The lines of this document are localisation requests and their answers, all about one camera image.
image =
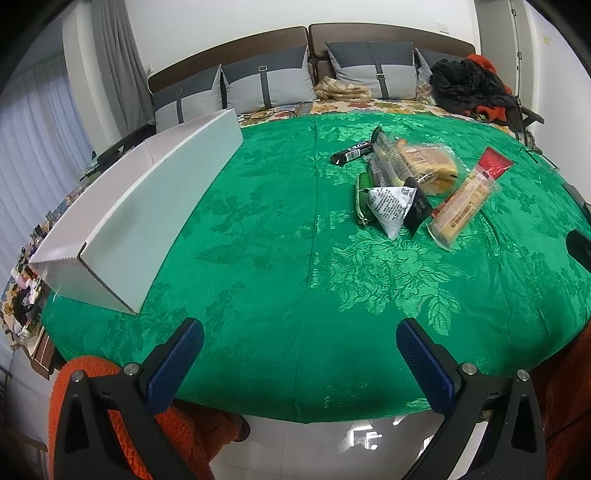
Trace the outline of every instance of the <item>green snack package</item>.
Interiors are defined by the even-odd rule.
[[[368,191],[374,188],[371,176],[366,171],[361,172],[355,181],[355,213],[357,223],[365,226],[375,220],[375,215],[368,206]]]

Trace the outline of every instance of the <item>pillow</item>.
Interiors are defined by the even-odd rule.
[[[316,100],[307,47],[256,55],[223,65],[222,71],[228,108],[238,114]]]
[[[344,41],[327,43],[326,48],[337,79],[368,86],[373,98],[416,97],[412,42]]]
[[[221,67],[197,72],[154,94],[157,133],[223,109]]]
[[[464,58],[456,57],[447,53],[439,53],[438,51],[426,50],[424,48],[417,48],[418,61],[421,66],[428,65],[431,68],[439,60],[462,61]]]

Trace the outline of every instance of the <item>metal screw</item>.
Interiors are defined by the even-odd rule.
[[[524,382],[527,382],[530,379],[530,375],[525,370],[518,370],[517,371],[517,378],[519,378],[520,380],[523,380]]]
[[[123,367],[123,372],[125,375],[129,375],[131,377],[132,375],[135,375],[137,372],[139,372],[139,365],[135,362],[127,364]]]
[[[78,383],[83,378],[84,372],[82,370],[76,370],[74,373],[72,373],[72,376],[70,377],[70,379],[72,379],[72,381],[75,383]]]
[[[474,375],[476,372],[478,372],[478,369],[476,368],[476,365],[474,365],[474,364],[465,363],[465,364],[462,364],[462,371],[465,374]]]

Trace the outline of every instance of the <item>headboard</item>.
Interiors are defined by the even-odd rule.
[[[317,59],[319,80],[325,76],[335,78],[330,64],[326,42],[334,41],[411,41],[415,47],[439,53],[467,57],[476,53],[474,45],[439,33],[375,23],[316,23],[309,27],[312,53]]]
[[[307,45],[308,32],[306,27],[282,28],[280,30],[250,35],[249,37],[239,38],[218,45],[217,47],[209,48],[174,63],[170,67],[152,75],[148,79],[148,85],[152,93],[158,92],[197,72],[220,64],[227,65],[238,60],[253,57],[254,55]]]

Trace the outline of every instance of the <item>bread package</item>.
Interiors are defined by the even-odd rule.
[[[400,139],[396,149],[426,195],[447,193],[456,184],[455,155],[446,145],[410,145]]]
[[[497,179],[512,165],[511,160],[491,147],[485,150],[462,185],[433,211],[434,218],[427,230],[440,247],[452,249],[462,229],[498,188]]]

